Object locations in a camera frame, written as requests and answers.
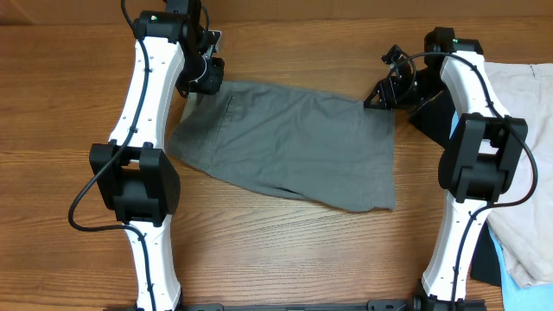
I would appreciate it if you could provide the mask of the black folded garment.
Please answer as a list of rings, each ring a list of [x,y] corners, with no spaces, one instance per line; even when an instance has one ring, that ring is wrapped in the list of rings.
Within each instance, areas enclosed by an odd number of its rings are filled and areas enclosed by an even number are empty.
[[[450,92],[443,90],[418,105],[410,113],[409,121],[425,136],[446,148],[454,113],[455,107]]]

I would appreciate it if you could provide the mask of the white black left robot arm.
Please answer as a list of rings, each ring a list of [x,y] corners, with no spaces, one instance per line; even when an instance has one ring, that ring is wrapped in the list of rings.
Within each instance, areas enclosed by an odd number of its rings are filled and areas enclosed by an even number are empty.
[[[167,1],[127,23],[135,37],[130,87],[107,143],[95,143],[89,162],[116,230],[130,240],[138,282],[135,310],[182,310],[170,224],[179,204],[180,177],[165,152],[174,92],[213,95],[225,62],[215,57],[221,33],[209,27],[199,1]]]

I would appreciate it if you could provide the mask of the light blue garment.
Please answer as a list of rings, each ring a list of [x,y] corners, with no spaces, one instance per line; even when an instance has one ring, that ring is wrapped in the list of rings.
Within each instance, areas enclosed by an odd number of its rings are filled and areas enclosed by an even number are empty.
[[[500,287],[505,310],[551,310],[552,113],[533,111],[524,118],[537,162],[537,189],[525,203],[491,213],[471,277]]]

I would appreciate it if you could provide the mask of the grey shorts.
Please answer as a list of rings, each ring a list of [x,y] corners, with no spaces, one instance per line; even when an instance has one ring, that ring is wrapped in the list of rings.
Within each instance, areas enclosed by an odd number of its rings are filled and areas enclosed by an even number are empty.
[[[226,82],[196,99],[168,152],[252,192],[351,212],[396,206],[395,115],[331,92]]]

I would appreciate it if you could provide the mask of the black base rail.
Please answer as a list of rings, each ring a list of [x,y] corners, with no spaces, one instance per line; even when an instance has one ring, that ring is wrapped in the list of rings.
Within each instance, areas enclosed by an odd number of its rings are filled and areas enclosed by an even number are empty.
[[[479,301],[458,301],[455,306],[450,301],[423,301],[414,297],[412,300],[371,300],[353,304],[292,304],[292,305],[257,305],[257,306],[224,306],[221,304],[197,304],[177,307],[178,311],[409,311],[409,310],[482,310],[486,304]]]

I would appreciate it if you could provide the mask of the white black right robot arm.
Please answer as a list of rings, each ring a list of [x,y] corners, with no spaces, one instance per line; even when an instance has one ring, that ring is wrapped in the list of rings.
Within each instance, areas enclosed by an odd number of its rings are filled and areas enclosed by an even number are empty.
[[[433,256],[409,300],[369,301],[370,310],[484,310],[482,300],[466,298],[468,268],[482,226],[499,197],[511,187],[521,155],[531,164],[537,187],[537,164],[525,138],[528,124],[512,117],[499,102],[486,76],[483,49],[475,39],[461,39],[452,28],[436,27],[415,55],[394,45],[382,57],[389,66],[364,106],[406,110],[410,122],[438,143],[443,153],[438,181],[445,190],[445,211]]]

